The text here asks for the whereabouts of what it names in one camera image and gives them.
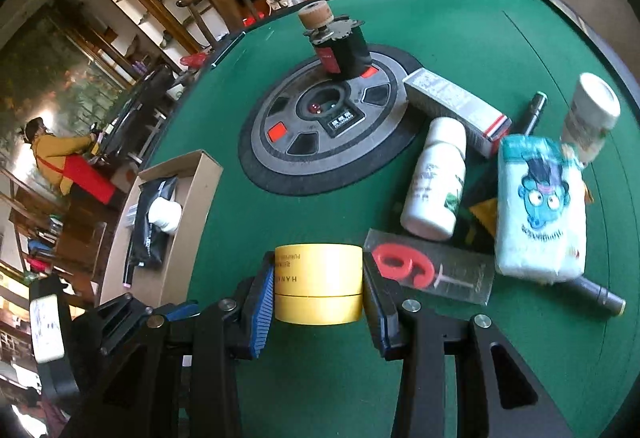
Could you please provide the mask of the tall white green tube bottle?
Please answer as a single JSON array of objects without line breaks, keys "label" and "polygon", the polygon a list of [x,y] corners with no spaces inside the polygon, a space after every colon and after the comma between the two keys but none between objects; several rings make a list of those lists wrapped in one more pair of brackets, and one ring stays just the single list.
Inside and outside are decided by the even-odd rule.
[{"label": "tall white green tube bottle", "polygon": [[600,76],[584,72],[563,122],[562,143],[572,146],[586,166],[596,160],[619,117],[620,101],[613,88]]}]

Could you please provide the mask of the white bottle green label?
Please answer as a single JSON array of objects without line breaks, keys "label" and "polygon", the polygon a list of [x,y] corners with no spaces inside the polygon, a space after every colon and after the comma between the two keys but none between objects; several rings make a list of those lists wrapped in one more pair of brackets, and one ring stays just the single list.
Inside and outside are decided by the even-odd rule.
[{"label": "white bottle green label", "polygon": [[428,128],[400,215],[413,236],[446,241],[454,234],[465,181],[466,133],[451,117],[436,117]]}]

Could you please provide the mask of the cardboard box tray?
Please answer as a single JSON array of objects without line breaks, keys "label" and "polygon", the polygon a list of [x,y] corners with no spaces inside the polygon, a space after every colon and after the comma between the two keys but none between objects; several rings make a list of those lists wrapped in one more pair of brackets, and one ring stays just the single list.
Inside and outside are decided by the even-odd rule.
[{"label": "cardboard box tray", "polygon": [[140,172],[115,230],[100,302],[130,294],[152,307],[180,304],[222,167],[201,150]]}]

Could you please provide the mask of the tissue pack blue cartoon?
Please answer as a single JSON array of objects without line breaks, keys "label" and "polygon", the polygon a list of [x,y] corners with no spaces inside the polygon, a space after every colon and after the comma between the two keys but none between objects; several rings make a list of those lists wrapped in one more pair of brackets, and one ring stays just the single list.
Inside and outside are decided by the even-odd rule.
[{"label": "tissue pack blue cartoon", "polygon": [[586,191],[570,145],[509,135],[498,152],[495,266],[500,275],[555,284],[585,271]]}]

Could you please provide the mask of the wooden chair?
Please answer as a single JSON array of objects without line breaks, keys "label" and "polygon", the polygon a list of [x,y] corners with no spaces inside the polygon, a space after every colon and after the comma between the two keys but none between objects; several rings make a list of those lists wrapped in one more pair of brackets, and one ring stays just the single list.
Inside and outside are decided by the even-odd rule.
[{"label": "wooden chair", "polygon": [[[207,27],[201,13],[198,11],[198,3],[201,3],[202,1],[203,0],[178,0],[176,5],[190,10],[194,22],[204,35],[206,41],[209,42],[210,48],[212,50],[216,50],[218,47],[218,41],[216,40],[215,35],[213,35]],[[259,12],[253,1],[242,1],[250,12],[250,16],[254,21],[258,21],[260,19]],[[242,31],[244,29],[244,16],[241,12],[241,7],[236,0],[209,0],[209,2],[213,5],[213,8],[216,9],[218,15],[221,16],[230,33]]]}]

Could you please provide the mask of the black marker yellow cap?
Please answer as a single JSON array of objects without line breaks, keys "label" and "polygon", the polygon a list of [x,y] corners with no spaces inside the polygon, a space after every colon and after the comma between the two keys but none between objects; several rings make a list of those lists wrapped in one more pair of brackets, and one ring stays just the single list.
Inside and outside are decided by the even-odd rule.
[{"label": "black marker yellow cap", "polygon": [[562,287],[579,295],[582,299],[587,299],[587,301],[598,305],[613,317],[621,316],[626,309],[625,299],[584,276],[563,282]]}]

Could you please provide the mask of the yellow tape roll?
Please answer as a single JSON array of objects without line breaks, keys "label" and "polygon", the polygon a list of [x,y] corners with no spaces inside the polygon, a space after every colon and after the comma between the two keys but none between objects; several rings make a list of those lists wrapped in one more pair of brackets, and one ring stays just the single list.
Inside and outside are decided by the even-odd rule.
[{"label": "yellow tape roll", "polygon": [[274,249],[274,317],[291,325],[347,325],[362,311],[363,250],[310,243]]}]

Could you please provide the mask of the black ink bottle cork stopper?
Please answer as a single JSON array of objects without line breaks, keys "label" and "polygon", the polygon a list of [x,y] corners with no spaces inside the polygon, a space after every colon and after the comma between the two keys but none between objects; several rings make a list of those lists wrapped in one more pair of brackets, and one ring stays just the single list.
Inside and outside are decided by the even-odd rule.
[{"label": "black ink bottle cork stopper", "polygon": [[361,20],[346,15],[335,16],[326,1],[302,7],[297,16],[329,76],[338,80],[355,79],[372,66]]}]

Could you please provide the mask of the black foil pouch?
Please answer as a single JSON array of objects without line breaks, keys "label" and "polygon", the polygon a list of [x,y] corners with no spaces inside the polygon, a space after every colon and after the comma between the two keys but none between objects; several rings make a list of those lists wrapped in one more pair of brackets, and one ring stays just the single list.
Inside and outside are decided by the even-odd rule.
[{"label": "black foil pouch", "polygon": [[177,181],[178,178],[175,176],[160,177],[146,181],[139,187],[136,219],[127,254],[129,268],[160,269],[162,267],[169,236],[152,223],[150,210],[155,200],[171,199]]}]

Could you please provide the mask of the person yellow jacket red apron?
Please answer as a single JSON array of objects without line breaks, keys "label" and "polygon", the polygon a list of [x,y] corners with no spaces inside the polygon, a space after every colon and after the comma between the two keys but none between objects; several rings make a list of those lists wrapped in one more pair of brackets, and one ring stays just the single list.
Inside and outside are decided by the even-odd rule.
[{"label": "person yellow jacket red apron", "polygon": [[29,120],[18,132],[30,147],[40,174],[61,195],[88,197],[105,206],[119,199],[116,186],[100,174],[85,154],[96,146],[98,134],[60,137],[46,128],[42,117]]}]

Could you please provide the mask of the landscape wall painting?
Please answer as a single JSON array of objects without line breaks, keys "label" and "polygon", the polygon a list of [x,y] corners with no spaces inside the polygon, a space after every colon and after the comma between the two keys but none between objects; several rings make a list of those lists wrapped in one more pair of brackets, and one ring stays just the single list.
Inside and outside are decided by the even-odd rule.
[{"label": "landscape wall painting", "polygon": [[34,117],[56,134],[84,135],[129,87],[67,34],[58,13],[41,7],[1,48],[1,163],[15,163],[18,131]]}]

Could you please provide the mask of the yellow chips bag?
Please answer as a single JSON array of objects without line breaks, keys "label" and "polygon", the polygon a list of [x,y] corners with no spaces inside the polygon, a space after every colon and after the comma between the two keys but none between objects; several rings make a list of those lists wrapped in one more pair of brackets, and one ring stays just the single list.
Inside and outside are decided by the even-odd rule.
[{"label": "yellow chips bag", "polygon": [[469,211],[486,231],[495,238],[498,226],[498,199],[492,198],[476,203],[469,208]]}]

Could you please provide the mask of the white bottle red label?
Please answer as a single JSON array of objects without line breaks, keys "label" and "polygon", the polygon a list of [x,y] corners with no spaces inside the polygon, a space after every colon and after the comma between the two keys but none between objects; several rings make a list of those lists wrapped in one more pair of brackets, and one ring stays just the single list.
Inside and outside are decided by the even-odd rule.
[{"label": "white bottle red label", "polygon": [[149,223],[168,235],[173,235],[177,231],[181,218],[181,204],[162,197],[156,198],[148,210]]}]

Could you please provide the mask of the clear pack red number nine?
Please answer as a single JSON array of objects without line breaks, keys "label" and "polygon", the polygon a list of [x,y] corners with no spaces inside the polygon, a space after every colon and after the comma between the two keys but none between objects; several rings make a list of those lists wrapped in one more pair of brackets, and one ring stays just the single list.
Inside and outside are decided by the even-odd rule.
[{"label": "clear pack red number nine", "polygon": [[454,301],[487,306],[494,284],[494,258],[444,243],[370,229],[363,250],[380,275],[403,287]]}]

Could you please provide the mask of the black marker green cap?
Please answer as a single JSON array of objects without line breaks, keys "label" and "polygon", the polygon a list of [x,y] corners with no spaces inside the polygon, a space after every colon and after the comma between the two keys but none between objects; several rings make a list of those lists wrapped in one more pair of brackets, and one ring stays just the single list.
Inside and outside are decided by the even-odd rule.
[{"label": "black marker green cap", "polygon": [[525,107],[521,115],[516,119],[510,128],[511,135],[532,135],[538,124],[544,107],[547,105],[548,97],[543,92],[537,92]]}]

